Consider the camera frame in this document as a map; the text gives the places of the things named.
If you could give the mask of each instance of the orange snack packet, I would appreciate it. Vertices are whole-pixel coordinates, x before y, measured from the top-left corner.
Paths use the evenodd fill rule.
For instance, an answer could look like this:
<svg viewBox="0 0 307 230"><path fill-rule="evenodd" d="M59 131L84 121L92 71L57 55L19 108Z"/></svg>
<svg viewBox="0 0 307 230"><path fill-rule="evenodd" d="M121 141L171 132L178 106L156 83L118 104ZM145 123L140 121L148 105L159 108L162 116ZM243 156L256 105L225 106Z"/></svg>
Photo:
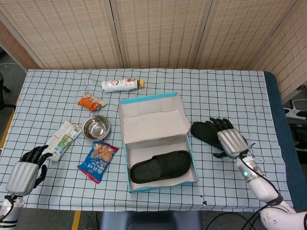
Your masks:
<svg viewBox="0 0 307 230"><path fill-rule="evenodd" d="M90 111L94 112L97 111L97 109L100 107L105 106L106 102L87 92L86 95L78 102L78 105L84 106Z"/></svg>

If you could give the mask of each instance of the plastic bottle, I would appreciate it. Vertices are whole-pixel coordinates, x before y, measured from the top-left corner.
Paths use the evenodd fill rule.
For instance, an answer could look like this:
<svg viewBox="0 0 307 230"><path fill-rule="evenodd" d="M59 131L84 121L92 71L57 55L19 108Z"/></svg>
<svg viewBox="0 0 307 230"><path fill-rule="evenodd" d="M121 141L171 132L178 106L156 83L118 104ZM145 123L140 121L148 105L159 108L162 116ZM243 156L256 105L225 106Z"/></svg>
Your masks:
<svg viewBox="0 0 307 230"><path fill-rule="evenodd" d="M144 88L143 80L136 80L135 78L123 80L107 80L102 82L103 92L115 91L130 91Z"/></svg>

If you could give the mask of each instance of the box lid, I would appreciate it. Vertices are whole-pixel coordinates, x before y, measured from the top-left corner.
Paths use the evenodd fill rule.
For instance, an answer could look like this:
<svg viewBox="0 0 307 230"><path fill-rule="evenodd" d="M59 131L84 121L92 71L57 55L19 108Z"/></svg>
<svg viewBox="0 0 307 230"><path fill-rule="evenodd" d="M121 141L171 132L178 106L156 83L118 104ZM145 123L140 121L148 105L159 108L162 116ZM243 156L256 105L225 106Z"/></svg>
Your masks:
<svg viewBox="0 0 307 230"><path fill-rule="evenodd" d="M176 92L120 100L118 109L125 144L185 135L190 128Z"/></svg>

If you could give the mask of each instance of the yellow floor marking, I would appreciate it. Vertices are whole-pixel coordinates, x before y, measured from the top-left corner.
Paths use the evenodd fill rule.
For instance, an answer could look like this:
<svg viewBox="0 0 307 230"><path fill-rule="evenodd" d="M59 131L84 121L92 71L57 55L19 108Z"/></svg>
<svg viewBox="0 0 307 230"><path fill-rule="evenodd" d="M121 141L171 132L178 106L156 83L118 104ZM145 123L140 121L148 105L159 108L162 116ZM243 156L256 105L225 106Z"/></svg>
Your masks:
<svg viewBox="0 0 307 230"><path fill-rule="evenodd" d="M80 216L81 216L81 211L75 211L71 230L78 230Z"/></svg>
<svg viewBox="0 0 307 230"><path fill-rule="evenodd" d="M6 127L5 127L5 130L4 130L4 133L2 135L2 138L1 138L1 141L0 141L0 148L3 148L3 146L4 146L4 142L5 142L6 136L8 135L9 128L10 128L12 120L13 120L13 116L14 116L14 110L11 113L9 121L8 121L8 123L7 123Z"/></svg>

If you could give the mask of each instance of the bottle cap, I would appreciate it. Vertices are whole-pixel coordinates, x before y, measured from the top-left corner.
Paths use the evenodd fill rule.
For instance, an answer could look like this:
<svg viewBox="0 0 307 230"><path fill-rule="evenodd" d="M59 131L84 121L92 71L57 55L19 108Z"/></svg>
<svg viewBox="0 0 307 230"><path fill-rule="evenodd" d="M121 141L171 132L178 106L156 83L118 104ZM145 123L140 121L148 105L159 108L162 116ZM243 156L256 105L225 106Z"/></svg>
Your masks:
<svg viewBox="0 0 307 230"><path fill-rule="evenodd" d="M140 88L144 88L144 80L140 80L139 83L140 83Z"/></svg>

